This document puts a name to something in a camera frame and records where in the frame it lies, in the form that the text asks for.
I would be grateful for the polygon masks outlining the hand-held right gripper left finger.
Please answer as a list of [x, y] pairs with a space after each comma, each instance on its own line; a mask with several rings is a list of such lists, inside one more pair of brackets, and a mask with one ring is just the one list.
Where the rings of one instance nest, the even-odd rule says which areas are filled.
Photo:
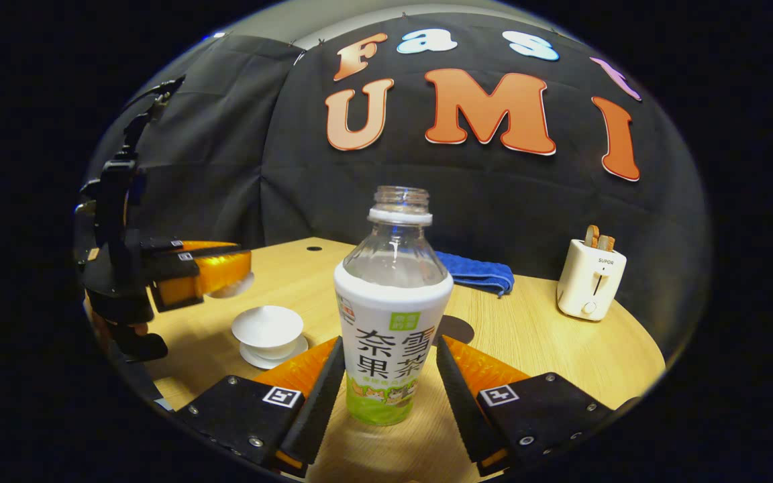
[[344, 372], [337, 336], [254, 379], [225, 376], [175, 418], [250, 464], [303, 477], [318, 455]]

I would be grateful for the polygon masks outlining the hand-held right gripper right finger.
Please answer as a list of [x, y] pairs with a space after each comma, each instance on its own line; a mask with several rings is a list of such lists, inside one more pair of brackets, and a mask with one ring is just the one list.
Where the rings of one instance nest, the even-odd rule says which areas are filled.
[[555, 371], [527, 373], [454, 337], [437, 337], [437, 368], [469, 459], [482, 476], [530, 470], [574, 449], [632, 409], [616, 409]]

